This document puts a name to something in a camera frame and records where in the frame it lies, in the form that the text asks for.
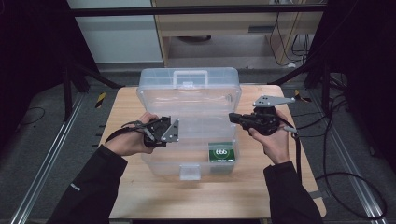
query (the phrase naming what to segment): forearm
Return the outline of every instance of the forearm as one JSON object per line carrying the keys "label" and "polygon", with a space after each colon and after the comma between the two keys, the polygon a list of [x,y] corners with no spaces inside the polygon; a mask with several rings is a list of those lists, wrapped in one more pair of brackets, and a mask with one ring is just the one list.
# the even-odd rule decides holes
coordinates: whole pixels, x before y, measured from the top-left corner
{"label": "forearm", "polygon": [[280,223],[322,223],[320,212],[301,184],[291,161],[264,169],[271,219]]}
{"label": "forearm", "polygon": [[69,185],[48,223],[107,223],[126,164],[100,146]]}

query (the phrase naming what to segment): human hand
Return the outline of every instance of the human hand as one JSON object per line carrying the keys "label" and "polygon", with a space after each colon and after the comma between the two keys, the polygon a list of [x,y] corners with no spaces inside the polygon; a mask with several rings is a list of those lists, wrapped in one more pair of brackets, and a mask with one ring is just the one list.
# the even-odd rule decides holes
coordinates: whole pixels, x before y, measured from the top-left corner
{"label": "human hand", "polygon": [[[140,121],[142,123],[148,123],[152,119],[157,119],[158,116],[145,112]],[[127,125],[127,127],[134,127],[133,124]],[[120,156],[131,156],[136,153],[148,153],[151,154],[154,147],[146,147],[144,144],[144,133],[143,130],[137,130],[137,132],[129,132],[118,135],[110,141],[104,143],[104,146],[115,152]]]}
{"label": "human hand", "polygon": [[[277,115],[282,119],[287,120],[286,116],[279,110],[276,111]],[[271,159],[274,164],[280,164],[290,161],[289,157],[289,133],[283,128],[285,123],[280,122],[279,129],[269,135],[261,135],[257,130],[250,128],[248,131],[253,139],[262,144],[264,153]]]}

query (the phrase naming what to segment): gray floor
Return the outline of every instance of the gray floor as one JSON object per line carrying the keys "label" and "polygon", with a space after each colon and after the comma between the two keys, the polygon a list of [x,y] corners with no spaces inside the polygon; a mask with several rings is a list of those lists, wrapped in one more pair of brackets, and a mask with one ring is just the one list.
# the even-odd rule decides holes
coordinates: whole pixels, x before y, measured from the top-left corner
{"label": "gray floor", "polygon": [[[212,36],[212,39],[206,42],[190,42],[178,38],[172,40],[169,67],[203,66],[235,67],[239,71],[241,83],[260,84],[276,80],[292,70],[285,65],[276,64],[272,51],[262,35]],[[138,85],[139,72],[127,71],[103,75],[123,85]],[[305,90],[301,83],[303,80],[304,75],[300,75],[287,85],[282,86],[286,97],[295,96],[295,91],[298,90],[302,97],[311,100],[311,102],[297,101],[295,104],[289,105],[297,127],[305,126],[321,116],[320,108],[316,103],[320,95],[320,86],[312,90]],[[106,124],[117,90],[112,90],[91,78],[89,81],[91,89],[89,93],[82,94],[83,101],[76,121],[64,141],[57,160],[51,167],[47,181],[37,194],[31,210],[28,211],[29,220],[46,219],[50,215],[65,186],[91,156],[100,140],[103,125]],[[17,211],[34,181],[42,161],[46,158],[52,142],[61,129],[64,117],[62,92],[62,86],[57,86],[43,91],[35,97],[31,107],[39,108],[29,110],[22,123],[35,120],[36,122],[22,125],[16,131],[0,159],[0,220],[4,220],[1,223],[8,223]],[[102,92],[106,92],[104,103],[100,108],[95,108],[97,98]],[[339,93],[341,92],[331,92],[333,97]],[[80,94],[74,91],[75,99],[79,96]],[[326,123],[323,121],[300,130],[302,144],[314,176],[323,174],[324,138],[323,136],[313,137],[313,135],[324,133],[325,125]],[[394,196],[396,176],[383,158],[370,155],[369,146],[353,116],[347,112],[347,106],[341,107],[333,113],[332,133],[329,134],[326,146],[328,172],[348,171],[350,164],[353,164],[354,171],[368,179],[380,190],[387,201],[389,211],[386,219],[370,221],[352,215],[333,196],[328,196],[324,198],[327,208],[325,223],[396,223],[396,197]],[[368,197],[360,197],[360,195],[361,191],[368,192],[370,195],[373,193],[370,189],[365,191],[360,183],[355,183],[354,179],[348,177],[331,177],[330,183],[333,191],[343,202],[366,215],[364,205],[367,203]],[[329,189],[324,181],[319,180],[318,186],[326,196]],[[373,197],[368,200],[375,203],[381,202],[375,194]]]}

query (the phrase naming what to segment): green packet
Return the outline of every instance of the green packet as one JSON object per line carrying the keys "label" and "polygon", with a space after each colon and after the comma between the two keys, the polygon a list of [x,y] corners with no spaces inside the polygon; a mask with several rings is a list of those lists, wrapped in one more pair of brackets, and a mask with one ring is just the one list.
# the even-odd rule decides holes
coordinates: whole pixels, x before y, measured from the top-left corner
{"label": "green packet", "polygon": [[210,162],[235,161],[233,142],[209,143],[209,161]]}

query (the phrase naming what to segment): transparent plastic box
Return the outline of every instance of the transparent plastic box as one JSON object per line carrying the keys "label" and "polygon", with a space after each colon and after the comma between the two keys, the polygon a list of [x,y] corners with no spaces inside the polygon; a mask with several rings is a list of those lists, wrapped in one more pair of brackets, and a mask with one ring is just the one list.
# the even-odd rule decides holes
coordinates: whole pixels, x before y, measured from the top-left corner
{"label": "transparent plastic box", "polygon": [[231,173],[239,146],[228,115],[241,93],[238,72],[231,67],[144,69],[137,88],[140,102],[159,117],[179,119],[178,142],[142,154],[152,173],[181,180]]}

